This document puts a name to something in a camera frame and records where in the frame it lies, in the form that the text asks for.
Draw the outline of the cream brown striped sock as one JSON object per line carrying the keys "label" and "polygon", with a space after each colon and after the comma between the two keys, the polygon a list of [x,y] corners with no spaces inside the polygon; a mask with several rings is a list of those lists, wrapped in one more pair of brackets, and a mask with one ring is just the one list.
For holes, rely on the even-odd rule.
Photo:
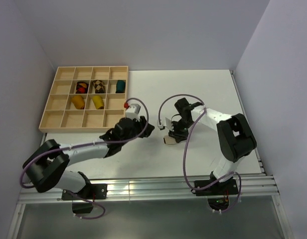
{"label": "cream brown striped sock", "polygon": [[176,142],[176,140],[173,137],[170,137],[168,135],[163,137],[163,141],[164,141],[164,144],[166,144],[166,145],[178,144],[178,142]]}

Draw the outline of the yellow bear sock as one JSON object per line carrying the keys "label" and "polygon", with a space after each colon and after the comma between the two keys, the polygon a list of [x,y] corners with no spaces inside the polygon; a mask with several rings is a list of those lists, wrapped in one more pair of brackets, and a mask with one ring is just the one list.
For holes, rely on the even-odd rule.
{"label": "yellow bear sock", "polygon": [[95,109],[103,110],[104,109],[104,101],[103,98],[99,95],[95,95],[92,97],[92,101],[94,103]]}

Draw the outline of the mustard yellow sock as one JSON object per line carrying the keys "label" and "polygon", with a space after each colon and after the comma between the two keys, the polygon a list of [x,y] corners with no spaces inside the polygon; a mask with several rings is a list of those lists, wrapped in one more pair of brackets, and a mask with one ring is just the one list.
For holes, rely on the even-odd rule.
{"label": "mustard yellow sock", "polygon": [[83,110],[85,108],[85,101],[81,95],[76,95],[71,98],[71,103],[77,110]]}

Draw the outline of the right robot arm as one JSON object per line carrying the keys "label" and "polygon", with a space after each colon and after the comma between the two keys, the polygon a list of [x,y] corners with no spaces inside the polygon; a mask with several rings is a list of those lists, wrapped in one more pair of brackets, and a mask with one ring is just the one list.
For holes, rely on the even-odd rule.
{"label": "right robot arm", "polygon": [[236,172],[240,162],[257,147],[256,139],[241,113],[236,115],[225,114],[207,108],[202,102],[191,104],[186,98],[179,99],[174,104],[180,119],[174,121],[165,118],[165,126],[169,130],[168,138],[173,143],[185,142],[182,160],[183,175],[186,178],[186,156],[189,141],[197,124],[214,130],[218,135],[221,150],[220,161],[211,172],[210,190],[221,194],[227,188],[227,182]]}

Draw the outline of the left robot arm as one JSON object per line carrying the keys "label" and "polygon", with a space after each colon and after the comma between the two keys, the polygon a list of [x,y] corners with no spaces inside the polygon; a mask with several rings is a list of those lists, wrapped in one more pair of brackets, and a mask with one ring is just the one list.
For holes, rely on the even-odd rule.
{"label": "left robot arm", "polygon": [[93,193],[92,183],[84,173],[67,170],[67,167],[89,159],[113,156],[127,142],[149,137],[153,130],[154,126],[141,116],[139,120],[120,119],[113,128],[91,143],[70,146],[51,139],[42,144],[23,164],[23,173],[39,193],[59,188],[85,199]]}

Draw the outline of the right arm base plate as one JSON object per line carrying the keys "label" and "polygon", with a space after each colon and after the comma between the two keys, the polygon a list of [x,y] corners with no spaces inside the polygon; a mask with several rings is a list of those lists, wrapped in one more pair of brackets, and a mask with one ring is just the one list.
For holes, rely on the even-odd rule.
{"label": "right arm base plate", "polygon": [[236,180],[231,178],[226,182],[217,182],[215,185],[205,190],[192,190],[191,193],[196,196],[224,196],[224,195],[237,195],[238,186]]}

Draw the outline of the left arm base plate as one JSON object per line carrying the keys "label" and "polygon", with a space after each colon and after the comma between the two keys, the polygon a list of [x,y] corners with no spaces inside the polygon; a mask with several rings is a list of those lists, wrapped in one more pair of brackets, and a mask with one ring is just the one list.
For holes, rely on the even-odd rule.
{"label": "left arm base plate", "polygon": [[[107,197],[107,184],[90,184],[85,186],[81,191],[76,193],[80,198],[87,200],[104,200]],[[63,190],[61,200],[76,200],[67,190]]]}

